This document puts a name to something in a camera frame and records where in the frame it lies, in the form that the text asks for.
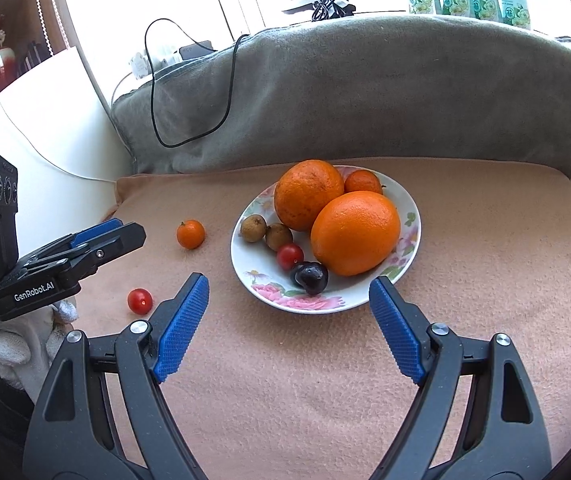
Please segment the left white gloved hand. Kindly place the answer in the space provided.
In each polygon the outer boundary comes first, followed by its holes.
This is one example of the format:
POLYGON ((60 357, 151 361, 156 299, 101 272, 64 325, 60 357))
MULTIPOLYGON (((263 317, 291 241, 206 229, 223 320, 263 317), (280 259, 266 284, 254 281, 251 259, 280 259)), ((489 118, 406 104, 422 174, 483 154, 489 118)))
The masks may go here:
POLYGON ((0 378, 35 403, 77 319, 76 301, 70 297, 0 322, 0 378))

